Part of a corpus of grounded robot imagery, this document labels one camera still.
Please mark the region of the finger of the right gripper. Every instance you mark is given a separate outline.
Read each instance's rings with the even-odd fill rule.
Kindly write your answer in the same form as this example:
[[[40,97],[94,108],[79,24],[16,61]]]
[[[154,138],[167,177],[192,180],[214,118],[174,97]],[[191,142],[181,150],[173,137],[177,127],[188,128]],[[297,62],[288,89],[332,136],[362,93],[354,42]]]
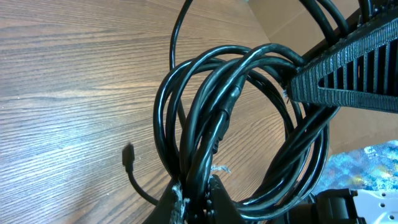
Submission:
[[[302,67],[292,101],[397,112],[397,14],[383,14]]]

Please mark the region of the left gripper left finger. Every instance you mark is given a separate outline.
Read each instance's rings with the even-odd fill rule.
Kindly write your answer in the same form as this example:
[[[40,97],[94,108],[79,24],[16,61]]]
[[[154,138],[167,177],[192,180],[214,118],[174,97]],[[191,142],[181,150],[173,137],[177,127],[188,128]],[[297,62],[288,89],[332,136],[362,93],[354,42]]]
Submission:
[[[172,179],[143,224],[184,224],[186,206],[180,181]]]

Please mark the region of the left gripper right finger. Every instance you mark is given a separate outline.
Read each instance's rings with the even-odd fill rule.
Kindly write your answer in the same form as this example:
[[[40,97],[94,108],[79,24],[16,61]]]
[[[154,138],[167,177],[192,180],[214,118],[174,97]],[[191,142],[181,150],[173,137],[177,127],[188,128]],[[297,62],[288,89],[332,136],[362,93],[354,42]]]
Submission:
[[[245,224],[229,197],[221,179],[212,175],[206,196],[206,222],[208,224]]]

